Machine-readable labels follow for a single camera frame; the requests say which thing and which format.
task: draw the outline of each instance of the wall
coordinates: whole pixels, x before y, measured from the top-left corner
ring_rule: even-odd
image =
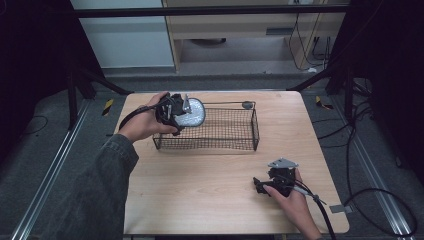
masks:
[[[71,0],[75,9],[162,7],[160,0]],[[164,17],[80,19],[100,66],[174,67]]]

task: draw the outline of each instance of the wire basket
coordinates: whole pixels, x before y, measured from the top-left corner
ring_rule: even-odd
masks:
[[[256,151],[259,128],[255,102],[203,103],[206,118],[180,135],[154,134],[156,149],[229,148]]]

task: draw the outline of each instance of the sleeve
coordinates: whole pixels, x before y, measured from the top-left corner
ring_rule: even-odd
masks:
[[[137,161],[132,143],[113,135],[77,177],[41,239],[122,239],[129,176]]]

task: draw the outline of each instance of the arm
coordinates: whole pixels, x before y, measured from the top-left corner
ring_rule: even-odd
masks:
[[[298,169],[296,169],[296,179],[302,181]],[[292,191],[286,198],[273,187],[264,186],[264,189],[278,202],[289,221],[299,229],[305,239],[316,240],[322,238],[309,212],[305,195],[297,191]]]
[[[156,104],[166,92],[155,95]],[[156,121],[154,110],[134,116],[77,177],[46,226],[42,239],[122,239],[129,176],[138,156],[132,143],[177,131]]]

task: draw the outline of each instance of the wooden table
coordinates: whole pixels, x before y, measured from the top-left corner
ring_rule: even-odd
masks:
[[[129,95],[120,120],[154,94]],[[277,203],[258,194],[253,177],[268,180],[267,164],[279,157],[299,163],[304,183],[328,205],[335,232],[346,232],[340,204],[311,121],[297,92],[193,92],[202,102],[256,101],[260,141],[257,151],[157,150],[151,138],[134,144],[140,156],[130,177],[125,234],[295,233]],[[308,197],[320,231],[328,232],[317,205]]]

